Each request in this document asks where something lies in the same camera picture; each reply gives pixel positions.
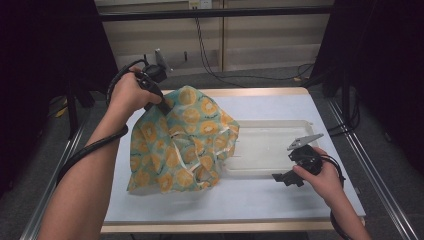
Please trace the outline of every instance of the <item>clear plastic tray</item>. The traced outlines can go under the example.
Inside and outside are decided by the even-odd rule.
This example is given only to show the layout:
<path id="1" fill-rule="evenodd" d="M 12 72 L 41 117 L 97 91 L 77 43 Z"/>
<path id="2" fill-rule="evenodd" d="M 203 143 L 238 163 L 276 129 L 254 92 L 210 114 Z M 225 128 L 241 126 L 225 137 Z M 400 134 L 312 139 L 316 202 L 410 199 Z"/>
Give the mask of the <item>clear plastic tray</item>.
<path id="1" fill-rule="evenodd" d="M 312 123 L 303 120 L 237 121 L 239 137 L 234 156 L 222 163 L 222 170 L 233 176 L 260 176 L 285 173 L 294 162 L 287 148 L 296 138 L 315 134 Z M 310 143 L 317 146 L 317 141 Z"/>

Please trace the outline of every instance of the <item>person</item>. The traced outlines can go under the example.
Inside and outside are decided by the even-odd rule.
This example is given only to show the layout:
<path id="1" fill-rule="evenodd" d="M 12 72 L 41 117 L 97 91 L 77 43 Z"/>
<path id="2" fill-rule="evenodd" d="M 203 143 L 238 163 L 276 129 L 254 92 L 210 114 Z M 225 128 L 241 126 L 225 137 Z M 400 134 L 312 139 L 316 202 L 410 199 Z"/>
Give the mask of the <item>person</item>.
<path id="1" fill-rule="evenodd" d="M 161 97 L 142 90 L 134 73 L 125 74 L 116 84 L 109 107 L 87 145 L 121 130 L 134 111 Z M 38 239 L 98 239 L 109 205 L 119 140 L 90 153 L 75 164 L 57 185 L 44 213 Z M 354 239 L 370 239 L 357 217 L 331 164 L 311 175 L 301 167 L 293 170 L 310 182 L 324 198 L 342 227 Z"/>

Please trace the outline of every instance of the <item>forearm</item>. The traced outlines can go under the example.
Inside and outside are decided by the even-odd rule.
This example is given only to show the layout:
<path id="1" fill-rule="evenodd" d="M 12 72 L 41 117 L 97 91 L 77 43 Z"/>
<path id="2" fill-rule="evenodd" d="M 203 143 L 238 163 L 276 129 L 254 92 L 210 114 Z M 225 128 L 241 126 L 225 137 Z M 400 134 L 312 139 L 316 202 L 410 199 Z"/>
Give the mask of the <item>forearm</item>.
<path id="1" fill-rule="evenodd" d="M 108 111 L 87 145 L 118 132 L 127 119 L 125 113 Z M 46 209 L 39 239 L 98 238 L 109 205 L 118 145 L 116 140 L 103 146 L 68 171 Z"/>
<path id="2" fill-rule="evenodd" d="M 352 239 L 371 239 L 362 221 L 344 193 L 337 200 L 326 201 L 341 229 Z"/>

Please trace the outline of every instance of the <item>silver tool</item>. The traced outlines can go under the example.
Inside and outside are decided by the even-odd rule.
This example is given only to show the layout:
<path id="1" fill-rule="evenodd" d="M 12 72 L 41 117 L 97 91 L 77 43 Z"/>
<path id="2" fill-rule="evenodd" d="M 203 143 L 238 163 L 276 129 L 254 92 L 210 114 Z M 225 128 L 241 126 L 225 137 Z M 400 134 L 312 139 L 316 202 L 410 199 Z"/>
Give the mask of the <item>silver tool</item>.
<path id="1" fill-rule="evenodd" d="M 306 136 L 306 137 L 301 137 L 301 138 L 296 138 L 294 140 L 294 142 L 292 144 L 290 144 L 290 146 L 287 148 L 287 151 L 296 149 L 296 148 L 301 148 L 303 146 L 305 146 L 306 144 L 317 140 L 318 138 L 324 136 L 323 133 L 318 133 L 315 135 L 311 135 L 311 136 Z"/>

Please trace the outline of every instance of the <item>floral cloth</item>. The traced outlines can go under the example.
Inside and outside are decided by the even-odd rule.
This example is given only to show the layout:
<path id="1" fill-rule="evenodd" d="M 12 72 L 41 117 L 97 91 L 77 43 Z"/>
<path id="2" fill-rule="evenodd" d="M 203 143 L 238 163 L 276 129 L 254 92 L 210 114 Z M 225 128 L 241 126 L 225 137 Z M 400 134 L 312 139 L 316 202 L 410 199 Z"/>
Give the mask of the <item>floral cloth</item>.
<path id="1" fill-rule="evenodd" d="M 219 181 L 218 160 L 234 153 L 239 124 L 216 102 L 185 86 L 165 96 L 172 107 L 143 114 L 131 135 L 128 191 L 159 184 L 162 192 L 197 191 Z"/>

